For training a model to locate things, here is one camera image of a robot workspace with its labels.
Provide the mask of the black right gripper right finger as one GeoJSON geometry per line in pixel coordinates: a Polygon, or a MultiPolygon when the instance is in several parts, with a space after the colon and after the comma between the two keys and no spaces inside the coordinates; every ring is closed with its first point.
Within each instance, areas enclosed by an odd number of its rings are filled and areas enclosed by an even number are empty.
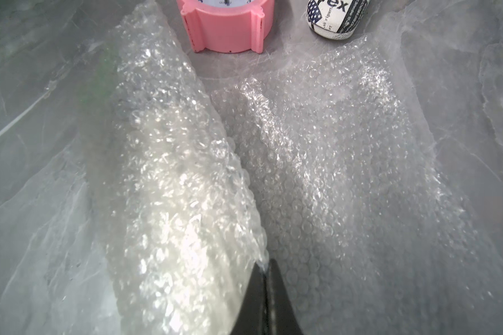
{"type": "Polygon", "coordinates": [[[303,335],[296,320],[281,269],[273,258],[266,274],[266,333],[303,335]]]}

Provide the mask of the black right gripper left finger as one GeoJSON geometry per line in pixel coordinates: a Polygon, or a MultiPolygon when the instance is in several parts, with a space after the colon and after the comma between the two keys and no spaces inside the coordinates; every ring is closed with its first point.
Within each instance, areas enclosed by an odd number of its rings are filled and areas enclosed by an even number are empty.
{"type": "Polygon", "coordinates": [[[265,274],[261,267],[254,265],[250,282],[245,291],[242,306],[230,335],[267,334],[267,293],[265,274]]]}

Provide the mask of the clear bubble wrap sheet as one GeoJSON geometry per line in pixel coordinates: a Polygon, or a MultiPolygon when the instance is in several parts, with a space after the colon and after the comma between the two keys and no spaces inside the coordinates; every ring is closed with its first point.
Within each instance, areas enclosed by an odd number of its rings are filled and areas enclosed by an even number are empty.
{"type": "Polygon", "coordinates": [[[188,57],[306,334],[503,334],[503,1],[379,1],[270,70],[188,57]]]}

